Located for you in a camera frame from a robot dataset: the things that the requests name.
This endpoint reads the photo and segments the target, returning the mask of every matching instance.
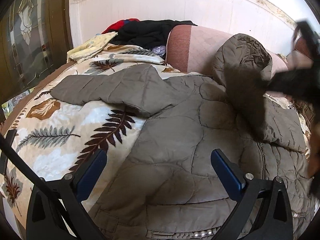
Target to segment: fern leaf print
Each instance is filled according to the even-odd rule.
[[[124,60],[123,59],[119,59],[119,58],[112,58],[112,59],[105,59],[105,60],[99,60],[99,61],[93,61],[91,62],[90,65],[90,69],[88,69],[85,74],[100,74],[108,69],[112,69],[113,72],[114,69],[113,67],[123,63]]]
[[[27,137],[25,137],[22,141],[20,141],[17,152],[21,150],[22,147],[31,144],[34,146],[38,146],[39,148],[47,148],[52,146],[60,146],[64,145],[71,136],[80,137],[80,135],[73,134],[73,130],[75,126],[72,127],[71,130],[69,128],[65,128],[62,126],[59,130],[52,125],[50,128],[40,128],[40,130],[34,129]]]
[[[122,143],[121,133],[126,136],[126,128],[132,129],[130,123],[135,123],[132,119],[133,116],[136,116],[134,113],[121,110],[111,111],[112,114],[109,114],[111,118],[106,119],[107,122],[102,127],[94,130],[97,133],[93,134],[92,139],[85,143],[86,147],[81,151],[82,155],[78,156],[78,160],[69,169],[70,171],[76,171],[98,148],[108,152],[110,144],[116,146],[116,139]]]
[[[143,48],[133,49],[133,50],[125,51],[125,52],[119,52],[118,54],[134,54],[134,55],[145,55],[145,56],[159,57],[156,53],[152,52],[151,50],[143,49]]]

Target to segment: stained glass window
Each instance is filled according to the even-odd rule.
[[[45,0],[15,0],[9,9],[10,67],[21,92],[3,104],[7,115],[30,89],[54,71],[45,25]]]

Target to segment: wooden door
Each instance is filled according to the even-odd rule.
[[[65,64],[70,49],[68,0],[15,0],[0,22],[0,104]]]

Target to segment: bedsheet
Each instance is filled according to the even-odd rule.
[[[141,63],[152,64],[163,79],[186,75],[149,50],[109,44],[93,58],[68,66],[23,107],[8,129],[17,129],[12,147],[27,165],[45,180],[55,180],[75,171],[86,160],[85,156],[97,148],[92,137],[104,124],[126,119],[124,125],[114,127],[114,135],[108,140],[107,165],[88,200],[82,202],[87,211],[130,152],[145,119],[102,101],[70,105],[52,98],[50,91],[68,75],[111,75]],[[6,175],[0,175],[0,192],[24,227],[32,187],[33,184],[8,161]]]

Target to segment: jacket sleeve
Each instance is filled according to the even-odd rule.
[[[51,91],[51,96],[73,105],[90,101],[125,104],[149,117],[178,103],[176,90],[164,82],[150,64],[140,64],[112,75],[70,75]]]

